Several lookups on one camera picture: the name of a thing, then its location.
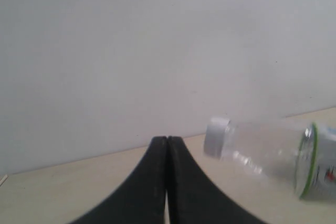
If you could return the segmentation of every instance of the white bottle cap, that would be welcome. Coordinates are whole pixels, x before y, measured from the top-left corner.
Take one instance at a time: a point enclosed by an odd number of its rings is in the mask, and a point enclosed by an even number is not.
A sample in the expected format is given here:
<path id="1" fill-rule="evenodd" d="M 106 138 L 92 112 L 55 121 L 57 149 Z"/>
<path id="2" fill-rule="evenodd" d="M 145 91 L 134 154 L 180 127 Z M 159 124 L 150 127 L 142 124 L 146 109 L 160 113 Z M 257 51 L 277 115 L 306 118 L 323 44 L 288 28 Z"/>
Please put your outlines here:
<path id="1" fill-rule="evenodd" d="M 224 144 L 224 136 L 230 119 L 212 118 L 206 128 L 203 151 L 206 155 L 220 158 Z"/>

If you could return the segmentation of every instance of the table surface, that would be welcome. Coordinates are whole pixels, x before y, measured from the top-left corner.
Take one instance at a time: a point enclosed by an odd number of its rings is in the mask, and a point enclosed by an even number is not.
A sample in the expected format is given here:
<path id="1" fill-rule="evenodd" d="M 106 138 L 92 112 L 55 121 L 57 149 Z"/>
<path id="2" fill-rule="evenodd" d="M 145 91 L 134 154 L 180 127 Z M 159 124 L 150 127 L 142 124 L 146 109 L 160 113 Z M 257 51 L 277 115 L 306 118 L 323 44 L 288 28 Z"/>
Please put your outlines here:
<path id="1" fill-rule="evenodd" d="M 336 127 L 336 108 L 294 116 Z M 298 200 L 276 179 L 250 176 L 241 166 L 203 154 L 204 135 L 185 138 L 203 171 L 230 198 L 271 224 L 335 223 L 336 203 Z M 0 223 L 68 223 L 111 194 L 146 147 L 10 175 L 0 186 Z"/>

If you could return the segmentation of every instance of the clear plastic bottle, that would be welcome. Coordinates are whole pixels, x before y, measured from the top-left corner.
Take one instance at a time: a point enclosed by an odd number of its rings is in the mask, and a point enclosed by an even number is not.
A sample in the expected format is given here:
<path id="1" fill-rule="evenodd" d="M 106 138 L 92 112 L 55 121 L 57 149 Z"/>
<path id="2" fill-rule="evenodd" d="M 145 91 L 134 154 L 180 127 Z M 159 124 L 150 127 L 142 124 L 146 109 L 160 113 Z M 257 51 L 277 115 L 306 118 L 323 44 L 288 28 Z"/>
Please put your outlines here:
<path id="1" fill-rule="evenodd" d="M 311 191 L 336 195 L 336 130 L 324 125 L 213 118 L 204 152 L 232 158 L 253 173 L 291 181 L 299 198 Z"/>

